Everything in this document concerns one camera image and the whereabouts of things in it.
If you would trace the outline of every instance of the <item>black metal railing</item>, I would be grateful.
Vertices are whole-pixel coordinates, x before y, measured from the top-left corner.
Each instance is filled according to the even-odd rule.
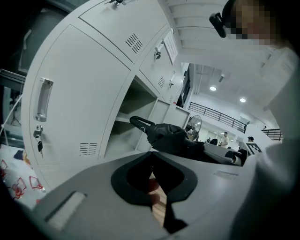
[[[276,129],[265,129],[262,130],[270,139],[280,141],[283,139],[281,130],[279,128]]]
[[[197,103],[190,102],[188,109],[192,110],[196,113],[202,114],[204,116],[208,116],[208,117],[215,119],[219,122],[222,122],[226,125],[229,125],[232,128],[239,130],[242,133],[245,133],[245,131],[246,131],[246,126],[247,126],[246,124],[244,124],[232,117],[229,117],[226,114],[223,114],[221,112],[213,110],[211,108],[199,105]]]

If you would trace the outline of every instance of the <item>ventilation slot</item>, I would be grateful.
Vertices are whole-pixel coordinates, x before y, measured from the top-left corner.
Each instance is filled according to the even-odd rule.
[[[165,80],[163,78],[163,76],[160,77],[159,81],[158,81],[158,84],[161,88],[163,88],[164,84],[165,84]]]
[[[132,49],[132,51],[135,52],[135,54],[137,54],[137,52],[142,48],[141,41],[134,33],[125,42]]]
[[[97,143],[81,143],[79,148],[79,155],[94,155],[96,154]]]

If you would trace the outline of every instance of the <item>white sign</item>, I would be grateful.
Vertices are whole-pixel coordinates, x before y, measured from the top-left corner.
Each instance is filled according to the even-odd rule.
[[[169,31],[167,36],[164,38],[164,44],[167,49],[167,52],[169,54],[170,60],[172,64],[174,64],[174,61],[178,55],[177,47],[175,44],[174,36],[172,31]]]

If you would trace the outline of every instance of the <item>wooden surface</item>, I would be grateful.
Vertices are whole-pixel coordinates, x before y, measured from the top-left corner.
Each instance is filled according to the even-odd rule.
[[[167,196],[162,190],[161,187],[159,187],[157,190],[150,192],[150,194],[157,193],[160,196],[159,202],[152,206],[152,213],[154,217],[157,219],[157,221],[161,224],[161,226],[164,225],[165,220],[165,207],[167,203]]]

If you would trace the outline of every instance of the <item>finger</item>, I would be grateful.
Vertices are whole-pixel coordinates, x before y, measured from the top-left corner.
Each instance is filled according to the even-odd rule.
[[[160,196],[157,193],[150,194],[152,205],[156,204],[160,200]]]
[[[156,181],[156,179],[155,178],[149,179],[149,190],[148,190],[148,192],[155,191],[158,188],[159,188],[159,184]]]

